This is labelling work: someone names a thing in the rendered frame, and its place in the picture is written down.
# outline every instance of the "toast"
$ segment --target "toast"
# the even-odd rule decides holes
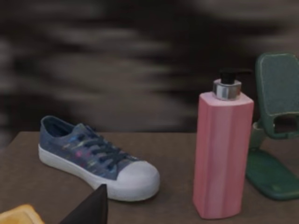
[[[45,224],[34,208],[29,205],[21,205],[12,210],[0,214],[0,224]]]

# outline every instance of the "brown table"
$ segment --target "brown table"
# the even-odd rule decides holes
[[[195,134],[104,133],[114,144],[155,165],[161,190],[142,203],[109,201],[109,224],[296,224],[299,200],[272,201],[245,184],[242,212],[225,220],[202,220],[192,204]],[[57,224],[92,189],[82,180],[43,165],[38,133],[22,132],[0,154],[0,212],[32,204],[46,224]],[[263,148],[299,175],[299,140],[267,140]]]

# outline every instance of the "white toe cap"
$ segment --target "white toe cap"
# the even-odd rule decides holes
[[[117,182],[135,188],[157,185],[160,182],[158,170],[148,162],[137,161],[129,164],[120,171]]]

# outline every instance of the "white rubber sole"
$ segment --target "white rubber sole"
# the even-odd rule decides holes
[[[117,180],[109,180],[94,175],[82,167],[69,162],[57,155],[49,153],[38,145],[39,159],[46,165],[73,174],[87,182],[94,190],[101,184],[107,185],[108,198],[118,201],[142,201],[153,197],[160,187],[160,175],[157,173],[154,180],[144,183],[142,186],[124,186]]]

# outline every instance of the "bread crust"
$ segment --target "bread crust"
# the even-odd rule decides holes
[[[21,212],[24,212],[29,217],[31,223],[28,224],[45,224],[45,222],[41,219],[41,217],[37,214],[35,209],[30,204],[20,205],[14,209],[1,213],[0,224],[16,223],[16,219],[14,219],[14,221],[10,221],[11,219],[9,219],[9,217],[13,217],[14,215]]]

